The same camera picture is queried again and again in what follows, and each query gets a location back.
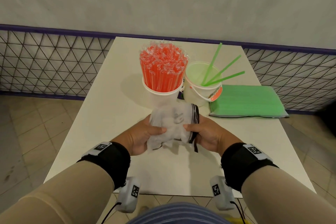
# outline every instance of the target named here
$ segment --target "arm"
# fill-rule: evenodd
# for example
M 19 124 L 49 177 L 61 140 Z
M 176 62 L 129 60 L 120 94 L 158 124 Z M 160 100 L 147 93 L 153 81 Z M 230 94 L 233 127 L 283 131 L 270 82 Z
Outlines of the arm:
M 127 150 L 122 157 L 130 159 L 131 155 L 147 150 L 146 142 L 151 135 L 165 131 L 165 128 L 150 126 L 148 116 L 112 142 L 121 144 Z M 118 167 L 120 161 L 123 158 L 116 161 Z M 3 212 L 0 223 L 96 223 L 115 189 L 115 182 L 100 166 L 88 161 L 77 162 Z
M 184 127 L 187 131 L 199 132 L 196 142 L 221 156 L 231 145 L 242 142 L 201 115 L 199 124 Z M 243 182 L 241 193 L 258 224 L 315 224 L 336 220 L 336 208 L 277 167 L 265 166 L 254 171 Z

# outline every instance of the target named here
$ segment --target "wire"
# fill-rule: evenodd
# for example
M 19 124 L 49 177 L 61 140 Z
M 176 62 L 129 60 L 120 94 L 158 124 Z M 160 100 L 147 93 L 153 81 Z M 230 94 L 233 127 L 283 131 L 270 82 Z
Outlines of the wire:
M 241 208 L 241 212 L 242 212 L 242 214 L 243 214 L 243 217 L 244 217 L 244 219 L 245 219 L 245 215 L 244 215 L 244 209 L 243 209 L 243 207 L 242 207 L 242 204 L 240 203 L 240 200 L 239 200 L 239 198 L 237 198 L 238 199 L 238 202 L 239 202 L 239 205 L 240 205 L 240 208 Z
M 239 212 L 239 214 L 240 214 L 240 217 L 241 217 L 241 219 L 243 220 L 243 223 L 246 224 L 246 223 L 245 223 L 245 220 L 244 220 L 244 218 L 243 218 L 243 216 L 242 216 L 242 213 L 240 212 L 239 206 L 238 206 L 235 202 L 233 202 L 233 201 L 230 201 L 230 203 L 232 203 L 232 204 L 234 204 L 234 205 L 237 206 L 237 209 L 238 209 L 238 212 Z
M 108 214 L 105 216 L 105 218 L 103 219 L 103 221 L 101 222 L 101 224 L 103 224 L 107 218 L 107 216 L 112 212 L 113 208 L 115 208 L 117 205 L 121 205 L 121 202 L 117 202 L 112 208 L 111 210 L 108 212 Z

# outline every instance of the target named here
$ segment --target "person's left hand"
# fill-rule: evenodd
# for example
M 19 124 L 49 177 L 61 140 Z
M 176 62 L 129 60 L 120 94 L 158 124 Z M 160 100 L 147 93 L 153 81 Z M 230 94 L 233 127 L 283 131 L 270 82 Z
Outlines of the person's left hand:
M 149 124 L 150 115 L 115 137 L 111 142 L 123 145 L 131 156 L 140 155 L 147 150 L 147 141 L 150 136 L 161 135 L 166 128 L 154 127 Z

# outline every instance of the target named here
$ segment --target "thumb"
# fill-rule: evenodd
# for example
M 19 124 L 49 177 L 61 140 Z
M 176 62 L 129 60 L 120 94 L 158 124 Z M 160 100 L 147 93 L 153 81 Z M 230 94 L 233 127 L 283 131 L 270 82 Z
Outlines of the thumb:
M 165 133 L 167 129 L 162 127 L 148 126 L 147 131 L 151 136 L 156 136 Z
M 201 132 L 202 125 L 201 124 L 184 124 L 183 127 L 187 131 L 193 131 L 193 132 Z

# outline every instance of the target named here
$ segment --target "beige sleeve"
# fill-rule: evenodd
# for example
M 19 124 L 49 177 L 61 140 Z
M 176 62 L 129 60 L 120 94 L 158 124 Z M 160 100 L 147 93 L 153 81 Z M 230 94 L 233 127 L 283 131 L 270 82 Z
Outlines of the beige sleeve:
M 96 223 L 113 190 L 106 171 L 81 161 L 21 198 L 0 215 L 0 223 Z
M 276 167 L 252 173 L 241 193 L 258 224 L 336 222 L 336 208 Z

